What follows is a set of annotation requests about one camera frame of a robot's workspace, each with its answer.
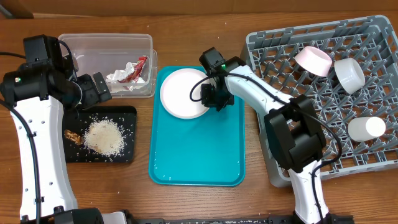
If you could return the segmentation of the large pink plate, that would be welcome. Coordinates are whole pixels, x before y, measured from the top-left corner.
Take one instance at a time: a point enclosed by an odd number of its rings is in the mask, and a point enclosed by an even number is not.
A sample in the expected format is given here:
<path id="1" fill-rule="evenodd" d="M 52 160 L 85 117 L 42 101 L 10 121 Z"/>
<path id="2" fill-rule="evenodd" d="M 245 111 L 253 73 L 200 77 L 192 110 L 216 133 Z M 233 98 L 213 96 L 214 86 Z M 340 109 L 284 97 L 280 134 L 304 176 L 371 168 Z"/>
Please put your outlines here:
<path id="1" fill-rule="evenodd" d="M 182 68 L 172 72 L 162 83 L 160 100 L 165 110 L 180 119 L 194 119 L 205 114 L 209 107 L 203 106 L 201 101 L 201 87 L 194 85 L 206 77 L 205 73 L 194 68 Z"/>

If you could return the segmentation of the red snack wrapper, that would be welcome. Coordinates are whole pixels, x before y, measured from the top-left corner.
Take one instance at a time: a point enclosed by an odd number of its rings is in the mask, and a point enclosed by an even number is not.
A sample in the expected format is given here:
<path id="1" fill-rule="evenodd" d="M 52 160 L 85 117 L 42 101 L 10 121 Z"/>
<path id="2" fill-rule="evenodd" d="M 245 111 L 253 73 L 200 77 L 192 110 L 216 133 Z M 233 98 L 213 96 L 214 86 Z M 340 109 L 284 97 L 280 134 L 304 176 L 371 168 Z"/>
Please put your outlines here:
<path id="1" fill-rule="evenodd" d="M 122 71 L 119 83 L 136 82 L 141 77 L 142 70 L 147 62 L 148 57 L 139 57 L 136 63 L 128 62 L 126 68 Z"/>

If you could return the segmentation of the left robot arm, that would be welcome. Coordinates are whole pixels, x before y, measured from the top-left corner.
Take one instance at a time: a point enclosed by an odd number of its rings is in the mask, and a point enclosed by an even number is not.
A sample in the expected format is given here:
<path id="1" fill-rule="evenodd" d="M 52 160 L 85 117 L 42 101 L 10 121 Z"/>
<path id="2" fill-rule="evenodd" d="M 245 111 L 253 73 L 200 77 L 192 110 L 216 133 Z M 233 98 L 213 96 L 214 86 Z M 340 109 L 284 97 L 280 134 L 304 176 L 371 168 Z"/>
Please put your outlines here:
<path id="1" fill-rule="evenodd" d="M 72 80 L 50 62 L 26 63 L 5 74 L 4 100 L 16 126 L 22 168 L 21 223 L 130 223 L 128 212 L 79 209 L 68 178 L 63 146 L 65 110 L 111 99 L 99 73 Z"/>

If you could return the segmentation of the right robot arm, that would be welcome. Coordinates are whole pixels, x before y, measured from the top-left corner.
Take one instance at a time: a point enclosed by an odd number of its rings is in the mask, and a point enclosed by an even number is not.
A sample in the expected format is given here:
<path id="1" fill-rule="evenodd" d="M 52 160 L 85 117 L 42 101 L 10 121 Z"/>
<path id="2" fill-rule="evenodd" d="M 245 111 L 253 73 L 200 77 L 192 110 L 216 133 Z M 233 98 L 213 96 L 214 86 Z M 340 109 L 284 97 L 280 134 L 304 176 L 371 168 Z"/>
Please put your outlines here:
<path id="1" fill-rule="evenodd" d="M 261 115 L 268 148 L 290 176 L 295 218 L 301 223 L 323 223 L 329 209 L 318 167 L 326 139 L 310 99 L 276 90 L 238 57 L 202 55 L 199 61 L 210 81 L 199 83 L 201 103 L 221 110 L 238 96 Z"/>

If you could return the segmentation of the white napkin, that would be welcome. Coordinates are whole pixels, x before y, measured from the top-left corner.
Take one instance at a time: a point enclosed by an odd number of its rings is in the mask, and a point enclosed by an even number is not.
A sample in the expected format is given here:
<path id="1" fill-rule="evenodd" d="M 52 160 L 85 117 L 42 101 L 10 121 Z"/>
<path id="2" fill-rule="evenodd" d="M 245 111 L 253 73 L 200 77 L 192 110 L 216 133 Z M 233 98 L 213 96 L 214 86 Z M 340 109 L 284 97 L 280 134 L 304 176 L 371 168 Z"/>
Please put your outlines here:
<path id="1" fill-rule="evenodd" d="M 120 91 L 133 91 L 134 89 L 142 88 L 145 83 L 141 77 L 142 69 L 145 62 L 139 61 L 136 63 L 128 62 L 126 68 L 123 70 L 115 70 L 106 76 L 105 82 L 110 84 L 110 92 L 117 93 Z"/>

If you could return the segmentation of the grey bowl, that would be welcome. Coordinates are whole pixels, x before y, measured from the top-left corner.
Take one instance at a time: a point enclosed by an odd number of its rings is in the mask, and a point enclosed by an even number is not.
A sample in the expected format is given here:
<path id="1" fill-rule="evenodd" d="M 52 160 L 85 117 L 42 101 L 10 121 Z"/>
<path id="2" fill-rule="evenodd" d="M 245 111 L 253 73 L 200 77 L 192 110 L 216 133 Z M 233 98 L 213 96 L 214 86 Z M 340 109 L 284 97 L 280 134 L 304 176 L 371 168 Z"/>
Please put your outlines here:
<path id="1" fill-rule="evenodd" d="M 364 73 L 355 59 L 337 60 L 334 69 L 338 81 L 348 94 L 352 95 L 365 85 Z"/>

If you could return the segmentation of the pink bowl with rice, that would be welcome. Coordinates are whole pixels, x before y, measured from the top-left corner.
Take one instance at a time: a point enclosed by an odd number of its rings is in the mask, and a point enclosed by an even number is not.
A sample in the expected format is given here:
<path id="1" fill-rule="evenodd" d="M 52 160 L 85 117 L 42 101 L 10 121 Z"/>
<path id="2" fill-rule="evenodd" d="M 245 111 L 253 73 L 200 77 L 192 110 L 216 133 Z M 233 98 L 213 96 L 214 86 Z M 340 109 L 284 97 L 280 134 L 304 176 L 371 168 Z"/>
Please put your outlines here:
<path id="1" fill-rule="evenodd" d="M 326 77 L 332 65 L 327 53 L 312 46 L 304 47 L 294 59 L 306 71 L 319 77 Z"/>

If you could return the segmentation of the small white cup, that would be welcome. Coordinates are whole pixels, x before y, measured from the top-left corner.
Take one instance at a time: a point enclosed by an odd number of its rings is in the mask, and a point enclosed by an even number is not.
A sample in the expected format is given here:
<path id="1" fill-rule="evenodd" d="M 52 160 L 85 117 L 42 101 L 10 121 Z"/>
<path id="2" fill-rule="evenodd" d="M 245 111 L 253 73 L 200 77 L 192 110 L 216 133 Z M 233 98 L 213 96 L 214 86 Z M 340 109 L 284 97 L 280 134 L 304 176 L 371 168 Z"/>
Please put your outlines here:
<path id="1" fill-rule="evenodd" d="M 360 117 L 348 124 L 350 138 L 357 142 L 372 140 L 382 136 L 386 131 L 385 122 L 378 117 Z"/>

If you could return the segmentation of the brown food scrap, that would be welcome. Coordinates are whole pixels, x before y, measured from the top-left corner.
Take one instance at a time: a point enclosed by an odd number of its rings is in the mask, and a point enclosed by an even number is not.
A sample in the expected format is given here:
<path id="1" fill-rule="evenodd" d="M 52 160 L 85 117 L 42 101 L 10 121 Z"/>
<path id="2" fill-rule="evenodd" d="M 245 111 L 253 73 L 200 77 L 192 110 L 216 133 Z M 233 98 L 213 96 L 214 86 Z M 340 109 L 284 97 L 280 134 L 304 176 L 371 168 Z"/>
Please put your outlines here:
<path id="1" fill-rule="evenodd" d="M 67 140 L 74 142 L 78 146 L 83 144 L 83 138 L 79 134 L 74 133 L 71 130 L 64 130 L 64 136 Z"/>

